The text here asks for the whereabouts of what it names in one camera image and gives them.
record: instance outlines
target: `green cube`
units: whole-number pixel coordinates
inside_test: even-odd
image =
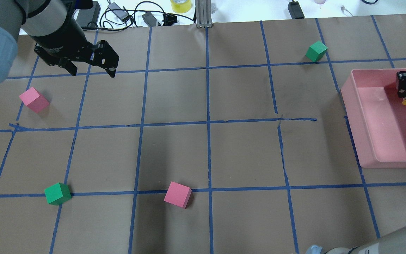
[[[46,188],[45,196],[47,197],[48,204],[55,206],[71,199],[70,190],[68,189],[68,186],[63,183],[56,183],[55,185]]]
[[[306,51],[306,56],[313,62],[319,61],[327,52],[328,48],[322,42],[317,41],[308,48]]]

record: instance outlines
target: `pink bin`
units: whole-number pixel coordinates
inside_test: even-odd
[[[359,163],[364,168],[406,168],[406,106],[396,72],[354,69],[341,92]]]

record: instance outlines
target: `tape roll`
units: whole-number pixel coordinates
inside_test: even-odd
[[[170,0],[172,5],[172,10],[176,13],[185,13],[192,7],[192,2],[190,0]]]

